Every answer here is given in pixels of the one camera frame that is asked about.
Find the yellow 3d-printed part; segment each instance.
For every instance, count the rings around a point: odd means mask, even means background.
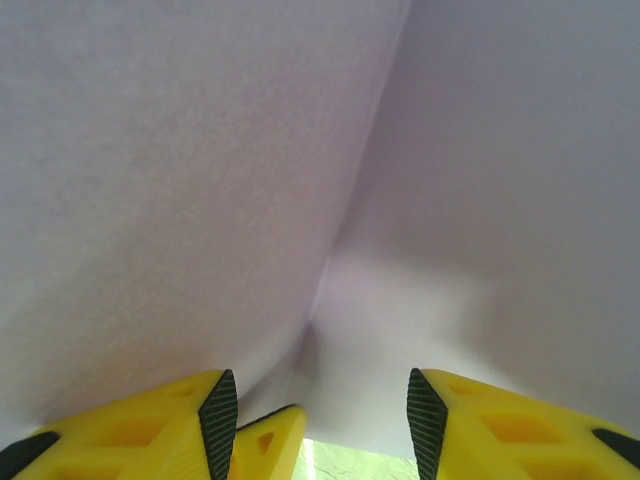
[[[0,480],[226,480],[233,373],[211,371],[60,422],[0,452]]]
[[[421,480],[640,480],[640,442],[620,427],[438,370],[411,372]]]
[[[304,437],[302,408],[284,407],[238,430],[229,480],[289,480]]]

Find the white surface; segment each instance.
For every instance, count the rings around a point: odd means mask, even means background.
[[[640,4],[417,1],[408,18],[317,299],[330,366],[310,413],[330,401],[339,421],[312,435],[409,454],[381,385],[404,393],[414,365],[640,432]]]
[[[0,443],[302,328],[405,0],[3,1]]]

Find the yellow plastic part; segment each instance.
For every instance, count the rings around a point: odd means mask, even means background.
[[[210,371],[47,425],[61,438],[15,480],[209,480],[198,409]]]
[[[609,422],[438,370],[422,370],[448,408],[438,480],[638,480],[598,440]]]
[[[306,415],[292,405],[236,433],[229,480],[288,480],[304,438]]]

